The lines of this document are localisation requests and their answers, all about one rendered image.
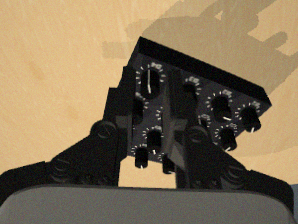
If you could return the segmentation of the black knob box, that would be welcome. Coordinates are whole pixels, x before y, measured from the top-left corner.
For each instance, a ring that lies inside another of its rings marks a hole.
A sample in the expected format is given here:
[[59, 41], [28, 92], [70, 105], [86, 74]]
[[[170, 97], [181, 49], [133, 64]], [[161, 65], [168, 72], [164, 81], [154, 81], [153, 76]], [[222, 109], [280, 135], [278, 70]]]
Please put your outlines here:
[[144, 169], [153, 161], [162, 164], [164, 174], [175, 173], [175, 163], [164, 153], [162, 121], [171, 69], [181, 70], [184, 91], [193, 92], [198, 124], [224, 151], [237, 148], [235, 138], [244, 130], [258, 131], [259, 117], [272, 106], [263, 87], [141, 36], [127, 66], [136, 69], [132, 151], [128, 151], [136, 168]]

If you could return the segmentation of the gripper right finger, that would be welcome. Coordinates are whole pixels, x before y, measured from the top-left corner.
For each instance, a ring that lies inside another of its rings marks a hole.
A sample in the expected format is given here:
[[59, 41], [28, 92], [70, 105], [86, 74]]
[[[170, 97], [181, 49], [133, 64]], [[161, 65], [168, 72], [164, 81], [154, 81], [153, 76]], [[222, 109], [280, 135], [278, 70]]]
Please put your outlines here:
[[247, 170], [214, 144], [210, 131], [198, 124], [193, 94], [183, 90], [180, 69], [167, 71], [162, 121], [164, 153], [175, 163], [176, 188], [259, 192], [285, 203], [294, 216], [294, 193], [287, 182]]

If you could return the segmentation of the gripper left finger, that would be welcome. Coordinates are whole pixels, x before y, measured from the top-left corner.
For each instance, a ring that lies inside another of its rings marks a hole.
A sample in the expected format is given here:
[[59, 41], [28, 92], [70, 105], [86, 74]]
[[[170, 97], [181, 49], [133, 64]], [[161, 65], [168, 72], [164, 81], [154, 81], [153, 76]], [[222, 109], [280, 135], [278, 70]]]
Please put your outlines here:
[[88, 136], [49, 162], [14, 168], [0, 175], [0, 207], [18, 190], [40, 184], [118, 186], [121, 161], [132, 151], [136, 69], [123, 66], [120, 88], [109, 87], [103, 119]]

